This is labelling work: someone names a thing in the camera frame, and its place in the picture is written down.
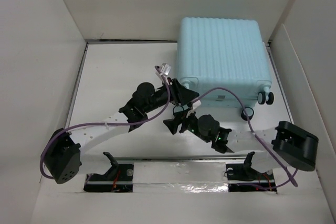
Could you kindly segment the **light blue hard-shell suitcase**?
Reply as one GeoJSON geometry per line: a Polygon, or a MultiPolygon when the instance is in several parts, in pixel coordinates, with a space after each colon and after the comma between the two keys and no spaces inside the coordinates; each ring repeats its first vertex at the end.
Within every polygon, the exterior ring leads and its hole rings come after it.
{"type": "Polygon", "coordinates": [[[185,17],[177,41],[176,77],[204,107],[272,105],[272,79],[255,20],[185,17]]]}

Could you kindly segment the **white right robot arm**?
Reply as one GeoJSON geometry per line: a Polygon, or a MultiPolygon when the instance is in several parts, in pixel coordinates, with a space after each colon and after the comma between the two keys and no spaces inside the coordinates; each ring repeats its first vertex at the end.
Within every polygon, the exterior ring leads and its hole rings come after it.
{"type": "Polygon", "coordinates": [[[189,131],[222,154],[248,151],[242,166],[248,178],[282,166],[305,172],[316,167],[318,137],[288,121],[266,130],[235,131],[221,127],[209,114],[197,117],[186,110],[163,123],[172,134],[189,131]]]}

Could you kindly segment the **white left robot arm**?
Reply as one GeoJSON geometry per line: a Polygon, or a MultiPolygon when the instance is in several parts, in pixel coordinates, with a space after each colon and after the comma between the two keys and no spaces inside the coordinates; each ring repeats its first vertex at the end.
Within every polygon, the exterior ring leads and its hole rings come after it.
{"type": "Polygon", "coordinates": [[[115,136],[129,133],[150,122],[148,113],[162,112],[169,104],[184,106],[198,98],[199,93],[167,78],[155,88],[149,82],[138,85],[132,98],[118,112],[103,122],[84,123],[53,132],[40,157],[40,171],[57,184],[64,184],[80,171],[81,155],[115,136]]]}

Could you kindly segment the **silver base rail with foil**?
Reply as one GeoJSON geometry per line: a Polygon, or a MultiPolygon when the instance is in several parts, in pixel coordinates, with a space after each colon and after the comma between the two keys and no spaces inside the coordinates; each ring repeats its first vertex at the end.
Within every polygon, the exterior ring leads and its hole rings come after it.
{"type": "Polygon", "coordinates": [[[241,160],[187,159],[122,162],[114,175],[88,174],[88,193],[276,192],[272,171],[247,175],[241,160]]]}

